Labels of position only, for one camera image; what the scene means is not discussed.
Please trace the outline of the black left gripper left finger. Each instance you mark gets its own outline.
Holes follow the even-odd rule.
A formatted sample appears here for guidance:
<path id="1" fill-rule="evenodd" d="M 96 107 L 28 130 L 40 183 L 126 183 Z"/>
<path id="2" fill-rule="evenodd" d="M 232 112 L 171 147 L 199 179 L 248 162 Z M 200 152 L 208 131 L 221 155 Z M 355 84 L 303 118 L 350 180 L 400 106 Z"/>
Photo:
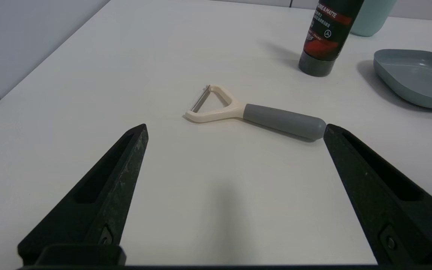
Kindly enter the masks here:
<path id="1" fill-rule="evenodd" d="M 120 247 L 149 133 L 127 130 L 18 244 L 25 267 L 123 266 Z"/>

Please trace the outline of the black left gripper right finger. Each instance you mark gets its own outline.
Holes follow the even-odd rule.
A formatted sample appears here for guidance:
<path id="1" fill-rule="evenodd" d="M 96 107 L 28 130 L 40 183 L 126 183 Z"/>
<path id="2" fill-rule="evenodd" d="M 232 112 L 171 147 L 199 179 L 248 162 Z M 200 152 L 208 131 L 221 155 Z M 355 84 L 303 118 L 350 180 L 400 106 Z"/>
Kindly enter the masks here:
<path id="1" fill-rule="evenodd" d="M 379 265 L 432 265 L 432 196 L 348 130 L 324 143 Z"/>

